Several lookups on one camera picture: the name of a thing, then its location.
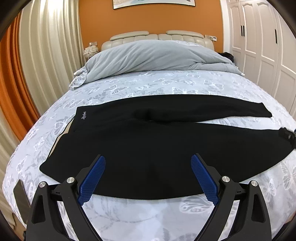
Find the orange wall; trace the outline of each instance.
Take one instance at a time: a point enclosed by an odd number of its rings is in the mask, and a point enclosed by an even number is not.
[[[223,51],[220,0],[195,0],[196,7],[179,4],[143,4],[114,10],[112,0],[80,0],[80,24],[84,47],[132,31],[151,34],[187,30],[217,37],[215,51]]]

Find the black garment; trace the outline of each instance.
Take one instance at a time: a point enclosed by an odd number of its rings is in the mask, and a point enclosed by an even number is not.
[[[234,63],[234,56],[231,53],[224,52],[224,53],[218,53],[218,54],[230,59],[232,61],[232,63]]]
[[[212,106],[214,112],[203,106]],[[195,153],[220,174],[240,182],[292,151],[278,130],[192,122],[237,115],[271,116],[262,103],[202,95],[145,96],[79,107],[69,133],[40,170],[62,182],[101,154],[106,169],[95,194],[131,199],[200,194],[191,169]]]

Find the white wardrobe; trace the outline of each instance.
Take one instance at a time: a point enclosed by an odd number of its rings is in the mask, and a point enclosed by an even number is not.
[[[266,0],[227,0],[230,52],[245,77],[296,119],[296,39]]]

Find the bed headboard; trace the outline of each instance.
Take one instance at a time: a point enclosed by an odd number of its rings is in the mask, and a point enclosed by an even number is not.
[[[181,40],[200,44],[206,48],[214,49],[213,42],[205,38],[202,34],[183,30],[168,30],[165,34],[150,34],[148,31],[136,31],[115,35],[102,44],[101,50],[110,49],[112,47],[134,42],[138,40],[155,39],[155,40]]]

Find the black door handle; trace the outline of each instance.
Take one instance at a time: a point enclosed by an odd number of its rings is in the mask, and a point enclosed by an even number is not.
[[[275,29],[275,32],[276,32],[276,29]],[[276,44],[277,44],[277,33],[276,33]]]

